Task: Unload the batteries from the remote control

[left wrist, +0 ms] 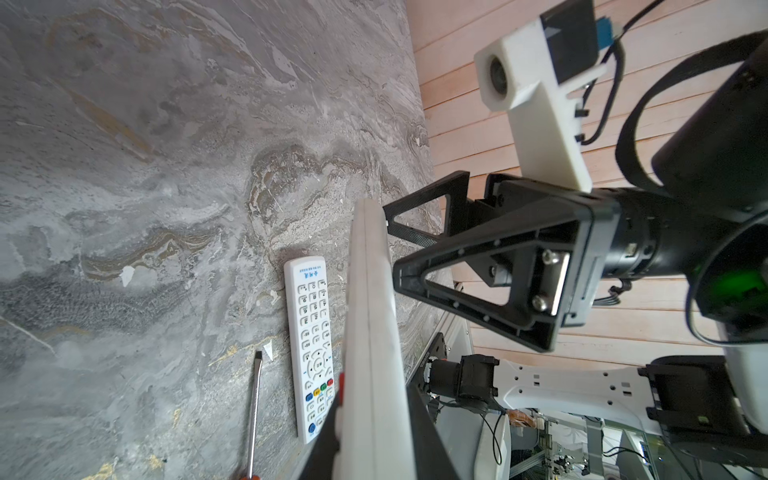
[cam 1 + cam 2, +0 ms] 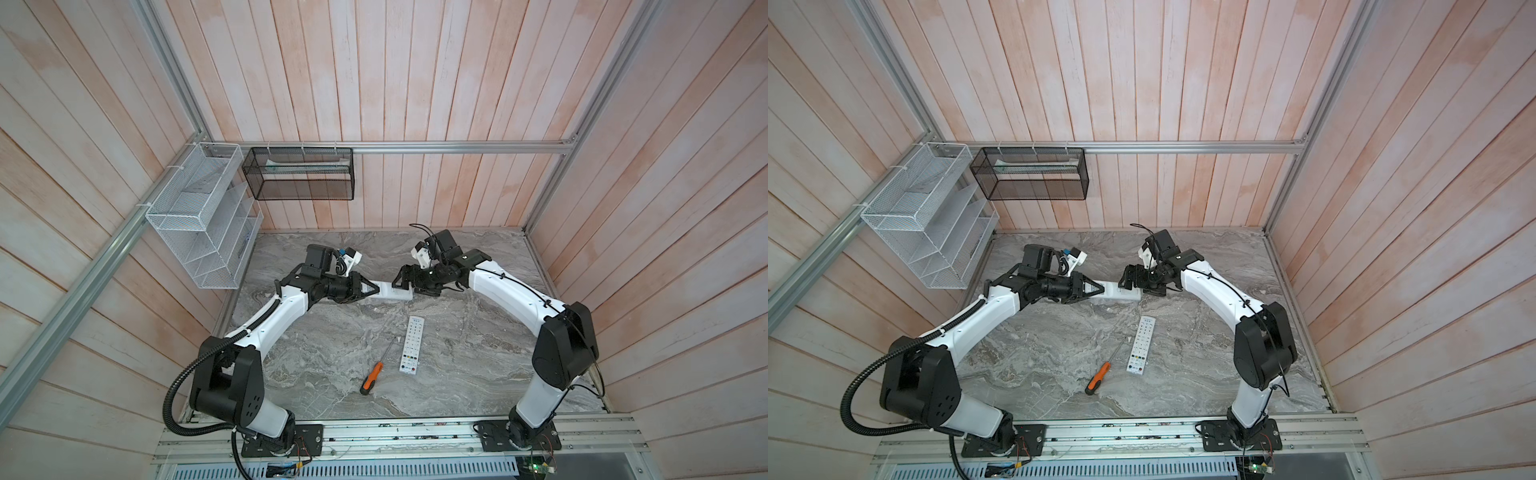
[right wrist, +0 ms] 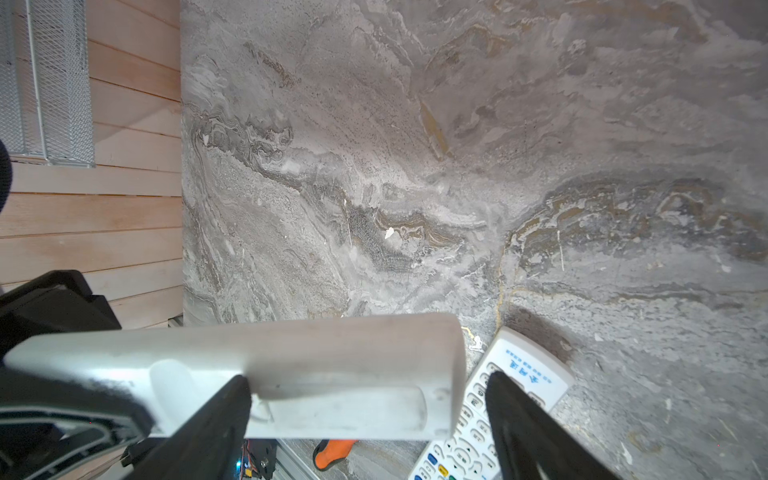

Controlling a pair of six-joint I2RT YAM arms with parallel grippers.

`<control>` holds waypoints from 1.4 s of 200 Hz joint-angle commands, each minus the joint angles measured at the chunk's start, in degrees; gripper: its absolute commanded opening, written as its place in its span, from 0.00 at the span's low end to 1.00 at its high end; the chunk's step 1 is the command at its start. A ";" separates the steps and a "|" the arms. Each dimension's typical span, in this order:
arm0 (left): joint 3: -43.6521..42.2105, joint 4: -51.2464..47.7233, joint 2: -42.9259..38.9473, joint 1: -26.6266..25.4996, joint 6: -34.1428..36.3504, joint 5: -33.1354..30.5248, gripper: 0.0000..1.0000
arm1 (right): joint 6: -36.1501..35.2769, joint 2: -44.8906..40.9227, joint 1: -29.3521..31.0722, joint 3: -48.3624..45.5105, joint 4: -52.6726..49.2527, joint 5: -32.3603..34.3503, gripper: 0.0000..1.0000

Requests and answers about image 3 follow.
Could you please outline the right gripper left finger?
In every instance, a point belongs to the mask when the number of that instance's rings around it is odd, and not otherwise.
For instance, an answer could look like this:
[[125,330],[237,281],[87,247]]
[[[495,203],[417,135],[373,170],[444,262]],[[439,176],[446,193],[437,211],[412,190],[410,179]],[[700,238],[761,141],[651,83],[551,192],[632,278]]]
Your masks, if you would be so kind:
[[247,379],[234,376],[127,477],[232,479],[241,457],[251,405]]

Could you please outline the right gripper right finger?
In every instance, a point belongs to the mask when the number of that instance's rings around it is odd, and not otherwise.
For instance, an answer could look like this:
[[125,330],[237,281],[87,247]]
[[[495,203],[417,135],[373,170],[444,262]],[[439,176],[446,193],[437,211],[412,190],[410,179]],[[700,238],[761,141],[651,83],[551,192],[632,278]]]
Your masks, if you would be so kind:
[[485,397],[503,479],[618,479],[505,373],[490,375]]

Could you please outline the orange handled screwdriver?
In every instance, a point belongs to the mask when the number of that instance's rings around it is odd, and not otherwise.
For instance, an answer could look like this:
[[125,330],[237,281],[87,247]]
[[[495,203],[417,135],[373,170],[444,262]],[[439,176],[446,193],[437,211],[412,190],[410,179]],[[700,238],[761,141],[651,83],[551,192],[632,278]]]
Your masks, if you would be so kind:
[[319,471],[326,471],[334,465],[345,460],[357,440],[322,440],[312,454],[314,467]]

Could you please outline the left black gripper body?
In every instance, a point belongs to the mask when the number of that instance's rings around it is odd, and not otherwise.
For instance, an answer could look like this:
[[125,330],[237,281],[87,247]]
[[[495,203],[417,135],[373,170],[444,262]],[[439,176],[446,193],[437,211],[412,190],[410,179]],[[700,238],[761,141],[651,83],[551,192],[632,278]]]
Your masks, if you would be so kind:
[[49,271],[1,295],[1,354],[43,334],[120,330],[102,295],[77,270]]

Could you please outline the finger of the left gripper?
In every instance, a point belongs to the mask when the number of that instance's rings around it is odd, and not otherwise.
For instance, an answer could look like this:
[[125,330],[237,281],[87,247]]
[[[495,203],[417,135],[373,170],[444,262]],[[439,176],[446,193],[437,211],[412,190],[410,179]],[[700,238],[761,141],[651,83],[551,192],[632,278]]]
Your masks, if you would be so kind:
[[3,479],[58,479],[153,426],[143,406],[120,395],[1,369]]

